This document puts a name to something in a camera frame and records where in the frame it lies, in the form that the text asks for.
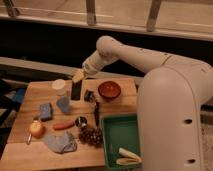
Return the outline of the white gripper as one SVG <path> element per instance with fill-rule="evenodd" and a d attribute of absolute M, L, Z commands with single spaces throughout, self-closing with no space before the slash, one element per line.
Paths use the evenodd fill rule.
<path fill-rule="evenodd" d="M 74 83 L 78 83 L 79 81 L 83 80 L 87 75 L 94 75 L 101 71 L 104 67 L 103 60 L 99 55 L 91 55 L 88 57 L 82 64 L 83 69 L 78 69 L 72 81 Z"/>

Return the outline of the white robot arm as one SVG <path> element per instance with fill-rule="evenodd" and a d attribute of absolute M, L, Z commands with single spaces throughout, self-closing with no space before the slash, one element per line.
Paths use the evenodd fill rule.
<path fill-rule="evenodd" d="M 213 98 L 213 66 L 102 36 L 73 81 L 117 60 L 145 74 L 137 95 L 143 171 L 204 171 L 200 110 Z"/>

